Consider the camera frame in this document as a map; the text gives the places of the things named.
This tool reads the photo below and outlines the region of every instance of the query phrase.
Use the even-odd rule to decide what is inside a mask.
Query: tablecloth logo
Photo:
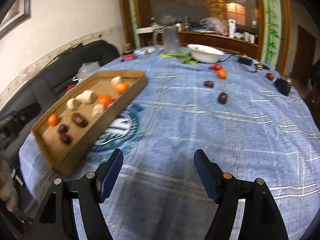
[[[91,152],[113,150],[119,148],[125,141],[132,139],[139,126],[137,113],[142,110],[137,105],[127,106],[94,143]]]

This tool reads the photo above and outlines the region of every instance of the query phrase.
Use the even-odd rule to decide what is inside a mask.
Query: blue gripper pad
[[[208,197],[215,203],[219,203],[222,198],[219,190],[219,187],[222,185],[222,170],[216,163],[210,162],[207,155],[201,149],[196,150],[193,159]]]
[[[123,152],[115,149],[107,162],[101,163],[96,169],[96,189],[99,203],[110,197],[123,165]]]

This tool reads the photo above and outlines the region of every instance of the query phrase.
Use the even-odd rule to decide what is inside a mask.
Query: white wall
[[[0,39],[0,92],[23,68],[52,50],[121,25],[118,0],[31,0],[31,17]],[[122,28],[119,32],[108,42],[123,44]]]
[[[284,74],[288,75],[292,71],[294,58],[297,49],[298,25],[310,32],[316,38],[316,51],[314,63],[320,59],[320,31],[308,13],[307,9],[298,0],[290,0],[291,11],[291,28],[290,28],[290,44],[287,64]]]

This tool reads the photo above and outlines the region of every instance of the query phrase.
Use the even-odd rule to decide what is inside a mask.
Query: pitcher handle
[[[152,35],[153,46],[155,46],[156,48],[157,48],[157,45],[158,45],[158,41],[157,41],[158,33],[163,33],[163,29],[155,29],[153,31],[153,35]]]

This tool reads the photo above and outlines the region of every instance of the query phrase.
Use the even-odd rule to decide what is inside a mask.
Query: cardboard box
[[[111,79],[116,76],[121,76],[124,82],[130,86],[121,96],[114,91],[110,83]],[[49,166],[62,174],[72,174],[99,136],[146,85],[147,79],[144,72],[140,70],[100,71],[68,91],[32,127],[41,154]],[[97,96],[108,94],[112,98],[116,98],[117,101],[103,114],[96,117],[92,117],[92,109],[97,104],[96,102],[93,104],[82,103],[76,111],[66,108],[69,99],[75,98],[87,89],[95,91]],[[74,112],[80,113],[89,124],[81,128],[73,123],[70,117]],[[56,126],[50,126],[47,123],[47,119],[52,114],[57,114],[60,117],[60,122]],[[70,145],[59,140],[57,129],[61,124],[69,126],[67,134],[72,138]]]

